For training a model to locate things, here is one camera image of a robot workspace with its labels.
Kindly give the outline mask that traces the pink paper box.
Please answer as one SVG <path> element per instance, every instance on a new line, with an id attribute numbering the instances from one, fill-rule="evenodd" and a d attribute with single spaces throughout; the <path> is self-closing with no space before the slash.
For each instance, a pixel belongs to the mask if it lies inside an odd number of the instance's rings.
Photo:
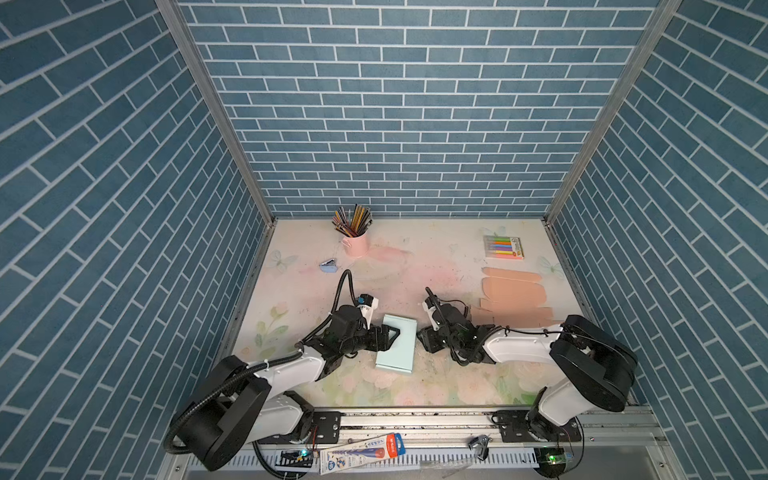
<path id="1" fill-rule="evenodd" d="M 482 295 L 471 309 L 475 324 L 533 329 L 556 323 L 539 274 L 492 267 L 482 272 Z"/>

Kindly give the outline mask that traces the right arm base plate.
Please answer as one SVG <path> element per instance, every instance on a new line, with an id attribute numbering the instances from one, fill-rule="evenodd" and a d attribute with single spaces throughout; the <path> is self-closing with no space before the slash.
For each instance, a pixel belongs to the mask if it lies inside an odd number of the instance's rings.
<path id="1" fill-rule="evenodd" d="M 512 409 L 496 411 L 491 414 L 490 420 L 499 429 L 502 441 L 505 443 L 575 443 L 583 439 L 576 418 L 559 426 L 547 420 L 538 411 Z"/>

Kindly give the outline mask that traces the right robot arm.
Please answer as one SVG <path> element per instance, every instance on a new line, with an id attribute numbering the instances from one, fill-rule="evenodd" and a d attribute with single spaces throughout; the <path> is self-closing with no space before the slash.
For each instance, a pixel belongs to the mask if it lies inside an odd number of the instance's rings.
<path id="1" fill-rule="evenodd" d="M 637 357 L 581 315 L 539 329 L 475 325 L 470 309 L 434 296 L 423 302 L 431 325 L 417 338 L 429 353 L 446 349 L 459 365 L 533 362 L 554 365 L 563 377 L 542 387 L 524 420 L 539 441 L 555 441 L 563 427 L 598 408 L 622 412 L 636 380 Z"/>

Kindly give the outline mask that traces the light blue paper box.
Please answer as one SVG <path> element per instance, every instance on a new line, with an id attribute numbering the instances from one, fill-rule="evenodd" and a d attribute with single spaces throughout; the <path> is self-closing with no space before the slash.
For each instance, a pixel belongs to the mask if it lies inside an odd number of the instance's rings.
<path id="1" fill-rule="evenodd" d="M 386 314 L 383 324 L 393 327 L 396 332 L 390 334 L 393 340 L 390 348 L 377 353 L 375 366 L 382 370 L 411 374 L 414 367 L 417 321 Z"/>

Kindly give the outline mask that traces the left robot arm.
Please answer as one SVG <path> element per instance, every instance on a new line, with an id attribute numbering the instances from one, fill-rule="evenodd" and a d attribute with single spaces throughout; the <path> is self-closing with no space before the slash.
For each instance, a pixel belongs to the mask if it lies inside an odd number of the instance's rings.
<path id="1" fill-rule="evenodd" d="M 247 443 L 273 436 L 304 437 L 313 413 L 294 389 L 319 381 L 357 352 L 386 352 L 401 330 L 369 322 L 373 306 L 343 305 L 301 339 L 288 356 L 247 364 L 223 358 L 172 418 L 162 447 L 191 454 L 209 471 L 225 466 Z"/>

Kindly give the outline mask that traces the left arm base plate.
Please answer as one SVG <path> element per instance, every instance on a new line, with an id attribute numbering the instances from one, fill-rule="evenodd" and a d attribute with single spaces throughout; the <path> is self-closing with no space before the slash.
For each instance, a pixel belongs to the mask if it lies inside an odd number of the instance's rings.
<path id="1" fill-rule="evenodd" d="M 339 442 L 342 413 L 315 411 L 305 413 L 298 425 L 288 434 L 272 435 L 259 440 L 265 445 L 335 445 Z"/>

